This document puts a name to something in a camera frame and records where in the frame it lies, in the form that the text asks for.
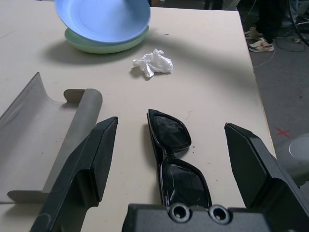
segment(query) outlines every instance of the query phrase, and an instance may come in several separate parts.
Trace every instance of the table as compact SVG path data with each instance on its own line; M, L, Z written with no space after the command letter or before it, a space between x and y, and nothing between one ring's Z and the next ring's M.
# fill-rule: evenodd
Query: table
M121 231L129 203L160 203L146 113L180 119L192 145L183 160L199 168L213 203L244 206L234 180L224 125L259 136L274 155L238 12L152 8L147 39L111 55L80 52L65 42L52 2L0 0L0 115L36 72L49 96L68 88L103 95L98 120L119 117L103 201L86 215L83 232ZM145 79L132 60L165 52L171 74ZM0 231L27 232L40 205L0 205Z

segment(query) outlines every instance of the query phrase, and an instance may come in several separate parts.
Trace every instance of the sunglasses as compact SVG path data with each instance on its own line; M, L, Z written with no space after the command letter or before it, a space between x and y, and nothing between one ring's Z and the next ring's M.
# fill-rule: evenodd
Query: sunglasses
M166 206L183 203L188 207L210 207L211 197L202 172L174 155L191 145L185 125L157 110L148 110L147 119L157 161L162 203Z

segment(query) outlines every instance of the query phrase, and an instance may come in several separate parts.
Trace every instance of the crumpled tissue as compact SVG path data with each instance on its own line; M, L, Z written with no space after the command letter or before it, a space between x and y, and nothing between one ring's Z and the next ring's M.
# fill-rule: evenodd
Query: crumpled tissue
M173 70L173 63L170 59L162 56L163 54L163 51L155 49L141 59L134 59L133 66L139 67L148 78L152 77L155 72L168 73Z

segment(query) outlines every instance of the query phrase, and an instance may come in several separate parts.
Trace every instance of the sunglasses frame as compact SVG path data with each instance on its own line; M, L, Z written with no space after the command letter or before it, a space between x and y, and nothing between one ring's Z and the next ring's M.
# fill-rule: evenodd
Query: sunglasses frame
M173 121L176 121L177 123L179 123L183 128L184 128L184 132L186 133L187 137L189 138L188 143L181 145L181 146L170 146L170 145L166 145L163 141L160 141L156 135L157 131L155 128L155 123L154 123L154 117L155 116L162 116L162 117L166 117L169 119L172 119ZM150 131L150 137L151 137L151 142L153 145L153 149L154 149L154 154L155 154L155 159L157 161L157 174L158 174L158 179L160 180L160 192L161 192L161 202L166 205L166 206L170 206L169 204L169 200L167 198L167 187L168 187L168 183L167 181L165 181L165 176L167 173L167 167L171 164L176 164L180 167L186 168L186 169L190 169L191 171L193 171L200 179L202 186L204 188L206 197L208 199L208 205L207 207L210 207L212 205L211 203L211 196L209 193L209 189L205 180L205 177L203 175L203 173L196 167L194 167L193 165L175 157L174 153L176 152L180 152L186 148L188 148L191 145L191 137L189 134L189 131L187 129L187 127L177 118L172 117L170 115L164 114L160 111L157 110L152 110L149 109L148 113L147 113L147 120L148 120L148 126L149 126L149 131Z

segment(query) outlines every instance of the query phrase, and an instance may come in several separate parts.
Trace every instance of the screw hole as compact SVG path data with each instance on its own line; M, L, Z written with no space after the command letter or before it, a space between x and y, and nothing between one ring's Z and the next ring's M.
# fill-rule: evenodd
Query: screw hole
M183 207L177 206L177 207L174 208L174 215L177 218L184 218L185 215L186 215L186 211Z
M209 216L218 224L226 225L230 222L231 216L227 209L221 205L213 205L209 208Z
M190 210L182 203L175 203L169 209L169 216L178 223L185 223L190 219Z
M223 211L221 208L216 208L213 211L213 215L218 219L218 220L224 220L226 218L225 211Z

